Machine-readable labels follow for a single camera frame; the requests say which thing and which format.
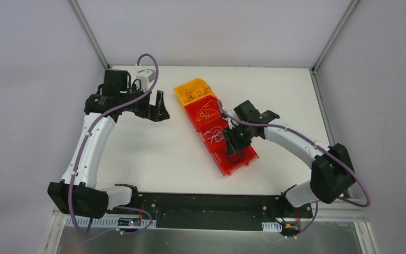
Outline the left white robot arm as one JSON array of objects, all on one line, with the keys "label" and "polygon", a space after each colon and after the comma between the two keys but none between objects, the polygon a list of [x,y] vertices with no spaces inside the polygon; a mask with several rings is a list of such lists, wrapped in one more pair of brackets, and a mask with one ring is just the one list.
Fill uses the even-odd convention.
[{"label": "left white robot arm", "polygon": [[106,142],[123,112],[153,122],[169,119],[163,91],[157,91],[154,105],[150,103],[148,90],[156,77],[151,68],[139,68],[134,80],[126,70],[105,70],[104,82],[86,99],[84,124],[71,162],[61,180],[48,186],[48,195],[62,213],[100,219],[117,206],[127,214],[139,210],[134,186],[97,189],[97,173]]}]

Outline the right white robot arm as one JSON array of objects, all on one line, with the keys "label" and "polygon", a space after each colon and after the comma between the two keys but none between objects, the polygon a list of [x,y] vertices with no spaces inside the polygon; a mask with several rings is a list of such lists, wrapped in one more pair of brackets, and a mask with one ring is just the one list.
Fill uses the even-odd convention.
[{"label": "right white robot arm", "polygon": [[280,145],[309,167],[308,181],[289,187],[279,196],[278,206],[284,216],[294,216],[308,203],[330,204],[356,183],[344,145],[320,143],[290,127],[278,114],[259,112],[249,100],[229,111],[221,105],[219,108],[228,121],[223,130],[228,155],[239,153],[259,137]]}]

